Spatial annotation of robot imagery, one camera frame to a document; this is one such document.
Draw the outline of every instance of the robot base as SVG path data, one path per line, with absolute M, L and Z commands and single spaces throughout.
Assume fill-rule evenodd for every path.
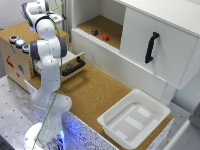
M 42 127 L 42 122 L 35 124 L 34 126 L 32 126 L 25 134 L 24 137 L 24 149 L 25 150 L 32 150 L 33 149 L 33 145 L 35 143 L 34 139 L 37 136 L 38 132 L 40 131 Z M 39 142 L 36 142 L 34 150 L 49 150 L 49 148 L 46 147 L 42 147 L 42 145 Z

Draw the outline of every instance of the white plastic bin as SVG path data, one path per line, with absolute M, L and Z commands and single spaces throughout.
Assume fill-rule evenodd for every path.
M 170 109 L 140 90 L 133 90 L 97 120 L 125 149 L 136 149 L 169 115 Z

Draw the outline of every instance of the tiled floor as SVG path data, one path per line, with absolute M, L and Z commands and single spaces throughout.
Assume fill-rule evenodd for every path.
M 1 52 L 0 52 L 0 78 L 5 76 L 5 69 L 4 69 L 4 65 L 3 65 L 3 60 L 1 58 Z

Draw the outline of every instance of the brown cork surface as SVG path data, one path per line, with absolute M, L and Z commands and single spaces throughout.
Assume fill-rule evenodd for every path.
M 98 30 L 99 34 L 96 35 L 96 37 L 100 40 L 103 40 L 104 34 L 108 34 L 110 36 L 110 40 L 105 42 L 120 49 L 123 29 L 122 25 L 111 21 L 103 16 L 98 16 L 83 24 L 78 25 L 77 27 L 89 34 L 91 34 L 91 31 L 93 29 Z
M 61 37 L 68 36 L 66 32 L 60 29 L 59 32 Z M 17 35 L 20 39 L 24 39 L 26 44 L 30 44 L 31 41 L 40 40 L 37 32 L 32 32 L 26 21 L 0 31 L 0 37 L 7 42 L 9 42 L 9 38 L 12 35 Z
M 40 76 L 33 78 L 29 83 L 38 89 L 41 86 Z M 92 65 L 86 64 L 83 71 L 62 83 L 59 92 L 72 98 L 72 113 L 123 150 L 104 133 L 102 126 L 97 123 L 97 118 L 131 92 L 131 89 Z M 172 119 L 173 115 L 169 115 L 137 150 L 145 150 Z

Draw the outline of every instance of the white wall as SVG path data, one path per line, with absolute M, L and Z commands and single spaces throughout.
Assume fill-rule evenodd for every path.
M 182 90 L 177 91 L 173 102 L 189 112 L 195 109 L 200 102 L 200 71 Z
M 49 8 L 56 8 L 54 0 L 46 0 Z M 5 29 L 20 22 L 25 21 L 21 15 L 20 6 L 23 3 L 32 2 L 32 0 L 0 0 L 0 29 Z

